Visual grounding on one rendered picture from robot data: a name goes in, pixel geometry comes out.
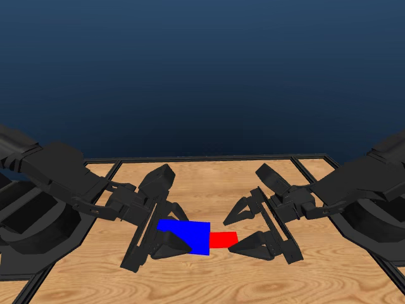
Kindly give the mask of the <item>blue hollow socket block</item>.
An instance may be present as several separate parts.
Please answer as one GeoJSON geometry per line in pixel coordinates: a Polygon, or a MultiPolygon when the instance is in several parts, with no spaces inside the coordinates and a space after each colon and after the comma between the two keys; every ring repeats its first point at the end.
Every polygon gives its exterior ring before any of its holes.
{"type": "Polygon", "coordinates": [[[211,230],[209,222],[161,219],[157,230],[174,233],[191,247],[190,254],[209,255],[209,235],[211,230]]]}

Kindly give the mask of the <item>thin red peg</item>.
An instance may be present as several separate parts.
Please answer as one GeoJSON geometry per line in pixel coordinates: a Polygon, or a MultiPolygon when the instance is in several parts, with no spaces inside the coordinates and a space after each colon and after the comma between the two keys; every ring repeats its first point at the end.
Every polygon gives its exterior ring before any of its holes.
{"type": "Polygon", "coordinates": [[[238,243],[238,236],[235,231],[230,232],[210,232],[209,248],[229,248],[238,243]]]}

